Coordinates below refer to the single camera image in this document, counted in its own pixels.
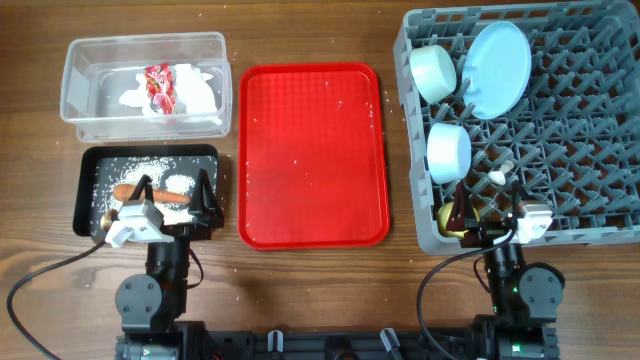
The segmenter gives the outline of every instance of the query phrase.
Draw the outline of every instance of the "clear plastic container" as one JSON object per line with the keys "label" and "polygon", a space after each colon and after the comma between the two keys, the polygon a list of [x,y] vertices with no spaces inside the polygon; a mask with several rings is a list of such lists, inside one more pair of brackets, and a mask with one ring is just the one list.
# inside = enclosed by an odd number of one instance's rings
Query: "clear plastic container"
{"label": "clear plastic container", "polygon": [[[143,116],[119,103],[144,68],[189,63],[213,75],[218,111]],[[224,36],[217,32],[116,36],[71,43],[62,77],[60,117],[84,142],[222,137],[231,126],[233,89]]]}

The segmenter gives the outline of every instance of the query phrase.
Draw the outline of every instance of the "plastic storage bin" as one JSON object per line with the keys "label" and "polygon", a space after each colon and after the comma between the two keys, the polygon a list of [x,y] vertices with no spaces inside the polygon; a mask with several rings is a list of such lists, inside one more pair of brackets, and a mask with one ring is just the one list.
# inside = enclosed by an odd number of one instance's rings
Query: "plastic storage bin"
{"label": "plastic storage bin", "polygon": [[[489,24],[507,20],[531,45],[532,71],[519,103],[492,120],[470,116],[466,86],[437,104],[422,99],[412,81],[409,54],[446,48],[458,79],[471,43]],[[398,93],[409,131],[418,242],[423,251],[465,251],[438,232],[435,214],[453,200],[455,184],[434,184],[426,164],[426,135],[437,122],[464,126],[473,148],[467,176],[483,219],[511,207],[503,192],[518,179],[554,210],[545,236],[531,243],[621,244],[640,241],[640,20],[627,1],[604,0],[409,11],[393,47]],[[511,160],[507,184],[487,172]]]}
{"label": "plastic storage bin", "polygon": [[[144,68],[189,63],[213,75],[215,113],[144,117],[121,105]],[[62,78],[60,116],[84,142],[222,137],[231,125],[233,91],[225,40],[217,32],[117,36],[71,43]]]}

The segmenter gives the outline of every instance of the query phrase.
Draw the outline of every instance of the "white bowl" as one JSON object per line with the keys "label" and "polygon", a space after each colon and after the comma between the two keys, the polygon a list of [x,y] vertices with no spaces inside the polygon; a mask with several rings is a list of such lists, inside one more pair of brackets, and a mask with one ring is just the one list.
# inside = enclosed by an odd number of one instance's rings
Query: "white bowl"
{"label": "white bowl", "polygon": [[436,184],[463,179],[471,166],[471,140],[461,126],[437,123],[427,140],[427,164]]}
{"label": "white bowl", "polygon": [[409,67],[418,92],[434,104],[456,89],[456,69],[442,46],[425,46],[411,51]]}

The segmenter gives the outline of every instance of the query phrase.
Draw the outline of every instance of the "wooden table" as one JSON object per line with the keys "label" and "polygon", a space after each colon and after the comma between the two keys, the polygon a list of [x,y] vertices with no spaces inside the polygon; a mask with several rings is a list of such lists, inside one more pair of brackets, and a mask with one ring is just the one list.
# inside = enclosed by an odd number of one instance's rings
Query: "wooden table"
{"label": "wooden table", "polygon": [[[302,332],[417,330],[415,298],[422,277],[444,258],[424,254],[416,241],[409,190],[409,146],[399,106],[392,45],[402,16],[436,1],[324,4],[216,1],[169,6],[59,6],[0,9],[0,297],[28,272],[91,246],[71,230],[83,152],[89,147],[59,116],[60,80],[69,43],[76,38],[165,32],[220,31],[227,40],[234,89],[252,65],[364,61],[381,83],[392,229],[372,248],[256,252],[236,233],[237,132],[203,140],[230,154],[222,163],[220,195],[226,226],[193,248],[206,280],[188,297],[184,319],[211,330],[279,328]],[[468,6],[474,1],[449,1]],[[8,5],[19,5],[9,0]],[[557,323],[563,359],[625,359],[640,353],[640,246],[548,247],[526,250],[567,278]],[[121,281],[144,272],[142,246],[105,247],[90,258],[34,280],[15,307],[26,327],[65,359],[112,358],[121,334],[114,295]],[[434,278],[424,302],[433,326],[464,326],[491,312],[471,261]],[[197,268],[192,267],[192,279]],[[42,356],[0,313],[4,359]]]}

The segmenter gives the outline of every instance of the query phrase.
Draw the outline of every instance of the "red and white food item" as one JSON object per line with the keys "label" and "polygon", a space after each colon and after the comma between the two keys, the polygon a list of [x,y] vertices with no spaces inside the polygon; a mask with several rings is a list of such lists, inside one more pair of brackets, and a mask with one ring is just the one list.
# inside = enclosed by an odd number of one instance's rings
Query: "red and white food item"
{"label": "red and white food item", "polygon": [[173,114],[176,109],[176,96],[169,64],[149,66],[144,69],[147,79],[147,93],[151,102],[164,114]]}

